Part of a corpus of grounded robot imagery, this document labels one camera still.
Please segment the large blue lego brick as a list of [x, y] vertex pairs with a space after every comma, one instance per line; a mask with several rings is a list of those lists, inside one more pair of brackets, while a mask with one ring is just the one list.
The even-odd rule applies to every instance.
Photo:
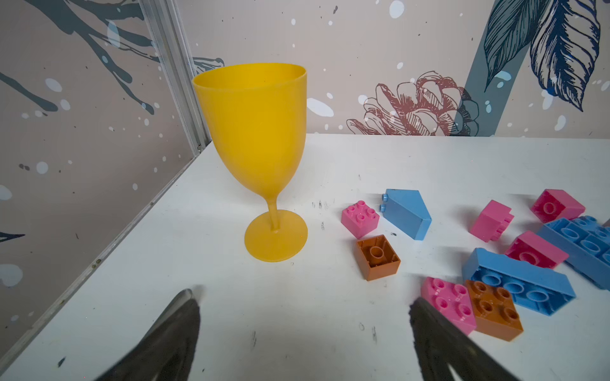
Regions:
[[596, 287], [609, 290], [609, 227], [594, 217], [561, 218], [537, 235], [568, 254], [565, 263]]

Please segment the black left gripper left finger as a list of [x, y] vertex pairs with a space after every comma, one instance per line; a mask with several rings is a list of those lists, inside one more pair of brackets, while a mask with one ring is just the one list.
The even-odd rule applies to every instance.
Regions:
[[184, 289], [168, 304], [141, 341], [99, 380], [186, 380], [200, 331], [200, 306]]

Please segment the blue sloped lego brick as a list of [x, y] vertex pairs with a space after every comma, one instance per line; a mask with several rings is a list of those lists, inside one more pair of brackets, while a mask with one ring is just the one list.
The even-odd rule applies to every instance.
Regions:
[[418, 190], [387, 189], [382, 195], [381, 214], [416, 241], [423, 241], [432, 218]]

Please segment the yellow plastic goblet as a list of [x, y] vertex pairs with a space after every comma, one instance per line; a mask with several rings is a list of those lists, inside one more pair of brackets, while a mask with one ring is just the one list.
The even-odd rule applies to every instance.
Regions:
[[249, 254], [265, 262], [295, 256], [308, 239], [306, 222], [277, 199], [292, 180], [307, 134], [307, 70], [290, 63], [247, 63], [193, 80], [214, 147], [241, 185], [266, 201], [247, 227]]

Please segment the brown lego brick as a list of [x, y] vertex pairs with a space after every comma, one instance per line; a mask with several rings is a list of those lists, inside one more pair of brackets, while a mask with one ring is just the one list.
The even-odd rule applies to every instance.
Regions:
[[366, 281], [397, 274], [400, 258], [384, 235], [356, 242], [354, 258]]
[[512, 341], [524, 332], [512, 296], [503, 287], [481, 281], [465, 281], [470, 293], [476, 331], [504, 341]]

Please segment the pink lego brick on side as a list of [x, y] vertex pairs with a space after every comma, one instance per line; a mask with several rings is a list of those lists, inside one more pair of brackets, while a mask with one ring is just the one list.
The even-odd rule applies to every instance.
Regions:
[[484, 242], [499, 241], [512, 222], [512, 209], [491, 200], [470, 228], [470, 233]]

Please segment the pink lego brick front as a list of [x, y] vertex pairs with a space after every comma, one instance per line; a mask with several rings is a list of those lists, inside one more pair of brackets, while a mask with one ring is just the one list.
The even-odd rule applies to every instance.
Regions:
[[476, 328], [470, 294], [466, 286], [427, 277], [420, 290], [421, 297], [452, 322], [466, 336]]

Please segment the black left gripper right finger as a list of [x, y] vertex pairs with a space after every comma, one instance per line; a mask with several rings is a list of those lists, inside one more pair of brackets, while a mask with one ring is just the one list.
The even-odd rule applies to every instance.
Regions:
[[516, 377], [471, 341], [424, 298], [410, 306], [410, 323], [425, 380], [515, 380]]

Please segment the blue long lego brick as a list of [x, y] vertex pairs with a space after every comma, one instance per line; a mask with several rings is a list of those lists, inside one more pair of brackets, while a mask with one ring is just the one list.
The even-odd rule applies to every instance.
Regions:
[[503, 287], [516, 305], [551, 316], [576, 298], [568, 278], [548, 268], [476, 248], [462, 266], [462, 278]]

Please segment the brown lego brick front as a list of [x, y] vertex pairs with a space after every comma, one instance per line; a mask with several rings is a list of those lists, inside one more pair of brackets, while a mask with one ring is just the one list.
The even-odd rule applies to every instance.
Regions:
[[524, 332], [512, 296], [503, 287], [481, 281], [465, 281], [470, 293], [476, 331], [504, 341], [512, 341]]

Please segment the small pink lego brick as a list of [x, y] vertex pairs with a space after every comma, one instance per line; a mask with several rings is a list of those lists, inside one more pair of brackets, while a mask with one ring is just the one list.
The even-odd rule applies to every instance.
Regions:
[[363, 238], [378, 227], [379, 214], [363, 200], [348, 206], [342, 211], [341, 223], [357, 239]]

